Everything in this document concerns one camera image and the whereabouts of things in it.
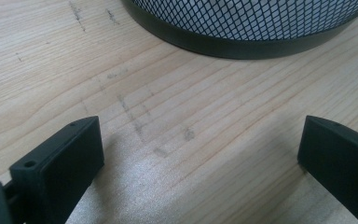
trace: cylindrical mesh container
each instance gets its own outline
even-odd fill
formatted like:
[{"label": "cylindrical mesh container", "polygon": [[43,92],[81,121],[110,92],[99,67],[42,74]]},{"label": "cylindrical mesh container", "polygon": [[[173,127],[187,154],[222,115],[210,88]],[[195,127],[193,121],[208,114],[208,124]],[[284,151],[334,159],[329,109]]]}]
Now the cylindrical mesh container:
[{"label": "cylindrical mesh container", "polygon": [[358,16],[358,0],[122,0],[152,34],[184,49],[263,59],[321,45]]}]

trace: wooden surface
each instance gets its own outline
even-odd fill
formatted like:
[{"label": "wooden surface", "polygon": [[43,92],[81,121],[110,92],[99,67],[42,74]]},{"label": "wooden surface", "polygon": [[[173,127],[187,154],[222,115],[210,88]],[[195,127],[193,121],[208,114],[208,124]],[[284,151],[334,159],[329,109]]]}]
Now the wooden surface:
[{"label": "wooden surface", "polygon": [[297,165],[306,115],[358,131],[358,20],[265,61],[194,54],[118,0],[0,0],[0,180],[100,117],[105,166],[68,223],[357,223]]}]

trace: light wood tabletop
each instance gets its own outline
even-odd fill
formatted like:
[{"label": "light wood tabletop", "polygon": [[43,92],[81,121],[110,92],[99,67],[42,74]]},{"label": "light wood tabletop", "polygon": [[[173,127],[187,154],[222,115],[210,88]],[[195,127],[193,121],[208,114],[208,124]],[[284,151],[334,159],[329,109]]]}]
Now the light wood tabletop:
[{"label": "light wood tabletop", "polygon": [[0,0],[0,181],[95,115],[105,166],[68,223],[358,223],[296,160],[307,115],[358,132],[358,19],[235,61],[158,39],[118,0]]}]

